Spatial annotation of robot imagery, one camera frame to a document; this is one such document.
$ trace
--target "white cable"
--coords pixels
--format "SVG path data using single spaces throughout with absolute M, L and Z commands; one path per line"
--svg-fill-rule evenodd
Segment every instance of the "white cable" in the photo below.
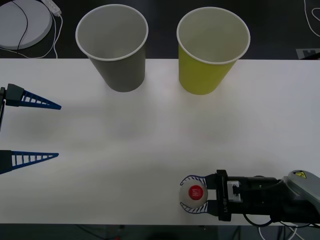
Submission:
M 291 237 L 288 238 L 288 240 L 291 240 L 295 235 L 296 235 L 298 238 L 300 238 L 301 240 L 304 240 L 304 239 L 297 233 L 298 228 L 295 228 L 295 229 L 293 230 L 292 227 L 289 227 L 289 229 L 293 232 L 293 234 L 291 235 Z M 266 240 L 266 239 L 264 238 L 264 236 L 262 236 L 261 227 L 258 227 L 258 230 L 259 230 L 259 234 L 260 234 L 260 237 L 262 238 L 262 240 Z
M 14 53 L 14 54 L 19 54 L 19 55 L 21 55 L 21 56 L 23 56 L 23 57 L 25 57 L 25 58 L 27 58 L 27 59 L 42 59 L 42 58 L 44 58 L 45 56 L 47 56 L 48 53 L 50 53 L 51 49 L 54 48 L 54 46 L 55 46 L 55 44 L 56 44 L 56 42 L 57 42 L 57 40 L 56 40 L 56 33 L 57 33 L 56 20 L 55 20 L 54 15 L 52 14 L 52 12 L 51 12 L 50 10 L 49 10 L 49 12 L 50 12 L 51 17 L 52 17 L 52 19 L 53 19 L 53 21 L 54 21 L 54 37 L 53 37 L 52 46 L 51 46 L 50 50 L 49 50 L 45 55 L 43 55 L 43 56 L 38 56 L 38 57 L 28 57 L 28 56 L 26 56 L 26 55 L 24 55 L 24 54 L 22 54 L 22 53 L 20 53 L 20 52 L 12 51 L 12 50 L 5 49 L 5 48 L 2 48 L 2 47 L 0 47 L 0 49 L 1 49 L 1 50 L 4 50 L 4 51 L 7 51 L 7 52 Z M 57 58 L 58 58 L 58 54 L 57 54 L 57 52 L 56 52 L 55 49 L 54 49 L 54 52 L 55 52 L 55 58 L 57 59 Z
M 260 237 L 262 238 L 262 240 L 266 240 L 266 239 L 264 238 L 264 236 L 262 236 L 261 228 L 260 228 L 260 227 L 258 227 L 258 229 L 259 229 L 259 234 L 260 234 Z
M 292 232 L 295 232 L 295 235 L 296 235 L 298 238 L 300 238 L 301 240 L 304 240 L 304 238 L 301 237 L 301 236 L 297 233 L 297 231 L 293 230 L 292 227 L 289 226 L 289 229 L 290 229 Z
M 298 230 L 298 228 L 295 228 L 295 229 L 294 229 L 292 236 L 289 237 L 288 240 L 291 240 L 291 239 L 294 238 L 294 236 L 297 234 L 297 230 Z
M 61 32 L 61 29 L 62 29 L 62 24 L 64 23 L 64 20 L 62 19 L 62 16 L 60 14 L 58 14 L 58 16 L 61 18 L 61 25 L 60 25 L 60 29 L 59 29 L 58 35 L 56 36 L 56 34 L 54 34 L 54 36 L 56 36 L 56 39 L 55 39 L 55 41 L 53 43 L 53 50 L 54 50 L 56 59 L 58 58 L 58 54 L 57 54 L 57 51 L 56 51 L 56 43 L 57 43 L 57 41 L 59 39 L 59 36 L 60 36 L 60 32 Z
M 317 34 L 317 33 L 312 29 L 312 27 L 311 27 L 311 25 L 310 25 L 310 23 L 309 23 L 308 15 L 307 15 L 307 4 L 306 4 L 306 0 L 303 0 L 303 1 L 304 1 L 304 14 L 305 14 L 306 21 L 307 21 L 307 23 L 308 23 L 308 25 L 309 25 L 309 28 L 310 28 L 310 30 L 311 30 L 315 35 L 317 35 L 318 37 L 320 37 L 320 35 Z M 312 15 L 315 17 L 315 19 L 317 19 L 317 20 L 320 22 L 320 19 L 317 18 L 316 15 L 314 14 L 314 10 L 317 10 L 317 9 L 320 10 L 320 8 L 317 7 L 317 8 L 312 9 L 311 13 L 312 13 Z

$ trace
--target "warning sticker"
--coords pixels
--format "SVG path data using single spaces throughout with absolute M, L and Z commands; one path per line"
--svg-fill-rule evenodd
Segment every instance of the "warning sticker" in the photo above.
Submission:
M 303 177 L 304 179 L 307 178 L 307 176 L 306 176 L 304 171 L 295 171 L 294 174 L 298 175 L 299 177 Z

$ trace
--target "gray paper cup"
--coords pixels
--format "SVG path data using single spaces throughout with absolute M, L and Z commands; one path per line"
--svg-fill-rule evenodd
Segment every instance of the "gray paper cup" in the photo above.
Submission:
M 110 4 L 91 10 L 80 20 L 75 40 L 110 88 L 129 92 L 145 79 L 148 31 L 139 11 Z

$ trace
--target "red circle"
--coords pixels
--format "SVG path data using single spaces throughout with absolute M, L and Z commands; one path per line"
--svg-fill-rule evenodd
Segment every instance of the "red circle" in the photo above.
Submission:
M 199 200 L 203 197 L 204 190 L 199 185 L 193 185 L 189 188 L 189 197 L 192 200 Z

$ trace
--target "paper cup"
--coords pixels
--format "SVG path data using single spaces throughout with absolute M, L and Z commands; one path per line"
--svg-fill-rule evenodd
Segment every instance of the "paper cup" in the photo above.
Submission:
M 93 9 L 80 20 L 75 40 L 110 88 L 129 92 L 145 78 L 148 31 L 139 11 L 110 4 Z
M 176 30 L 179 81 L 192 94 L 211 93 L 249 48 L 250 33 L 233 12 L 202 7 L 187 13 Z

